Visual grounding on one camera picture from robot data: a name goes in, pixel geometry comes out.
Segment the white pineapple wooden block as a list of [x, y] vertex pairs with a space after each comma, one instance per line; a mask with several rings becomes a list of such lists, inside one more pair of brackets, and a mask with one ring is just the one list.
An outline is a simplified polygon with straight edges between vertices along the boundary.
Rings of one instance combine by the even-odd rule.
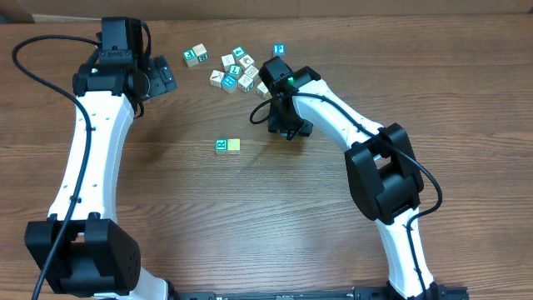
[[264, 82], [259, 82], [257, 85], [257, 93], [266, 100], [271, 98], [271, 94]]

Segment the green R wooden block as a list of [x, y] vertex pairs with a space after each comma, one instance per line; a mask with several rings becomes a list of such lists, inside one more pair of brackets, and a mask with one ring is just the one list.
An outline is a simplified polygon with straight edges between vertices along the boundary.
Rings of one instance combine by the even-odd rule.
[[216, 154], [223, 154], [228, 152], [228, 140], [226, 138], [218, 138], [215, 142]]

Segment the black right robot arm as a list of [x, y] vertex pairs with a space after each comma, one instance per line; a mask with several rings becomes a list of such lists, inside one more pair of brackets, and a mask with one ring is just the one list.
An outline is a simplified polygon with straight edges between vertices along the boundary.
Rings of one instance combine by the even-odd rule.
[[272, 95], [267, 127], [286, 139], [320, 129], [343, 152], [352, 200], [380, 233], [388, 263], [390, 299], [437, 299], [418, 228], [423, 180], [438, 183], [416, 160], [406, 130], [362, 116], [310, 67], [292, 71], [280, 58], [265, 62], [260, 79]]

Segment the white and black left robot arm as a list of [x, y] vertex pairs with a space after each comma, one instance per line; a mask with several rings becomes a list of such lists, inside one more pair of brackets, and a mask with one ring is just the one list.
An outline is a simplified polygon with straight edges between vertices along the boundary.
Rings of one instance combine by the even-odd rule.
[[170, 281], [141, 264], [138, 243], [117, 223], [122, 148], [142, 103], [176, 89], [167, 60], [87, 62], [74, 74], [77, 122], [66, 171], [47, 219], [24, 242], [55, 293], [97, 299], [177, 299]]

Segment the yellow G wooden block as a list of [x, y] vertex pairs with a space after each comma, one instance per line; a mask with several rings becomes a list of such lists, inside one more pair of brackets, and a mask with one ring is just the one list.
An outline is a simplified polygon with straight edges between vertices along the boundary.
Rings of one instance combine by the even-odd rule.
[[239, 138], [228, 139], [227, 151], [229, 154], [239, 154], [241, 151], [241, 140]]

